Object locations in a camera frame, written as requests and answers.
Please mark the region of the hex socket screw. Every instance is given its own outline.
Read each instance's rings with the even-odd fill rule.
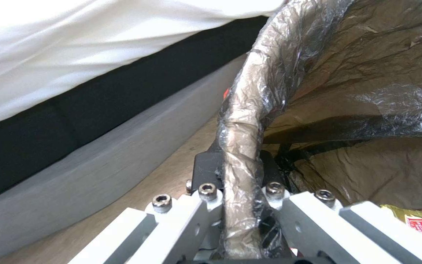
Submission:
[[[169,194],[159,194],[152,199],[152,207],[155,212],[166,213],[172,208],[172,198]]]
[[[266,184],[266,196],[269,199],[283,199],[284,198],[284,186],[283,184],[280,184],[279,182],[268,182]]]
[[[203,201],[212,201],[218,196],[216,185],[212,183],[201,184],[198,188],[198,193]]]
[[[330,208],[335,205],[335,196],[329,190],[316,190],[314,196]]]

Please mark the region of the white fabric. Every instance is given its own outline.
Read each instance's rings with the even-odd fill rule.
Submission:
[[[0,120],[283,1],[0,0]]]

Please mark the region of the plastic-wrapped cable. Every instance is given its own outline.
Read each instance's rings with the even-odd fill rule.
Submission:
[[[258,223],[265,199],[256,183],[265,127],[280,114],[352,0],[290,0],[268,20],[221,108],[226,256],[264,256]]]

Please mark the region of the clear plastic wrap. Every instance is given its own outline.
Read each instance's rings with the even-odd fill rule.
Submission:
[[[223,103],[229,258],[268,256],[258,232],[263,135],[268,143],[422,136],[422,1],[352,2],[288,1]]]

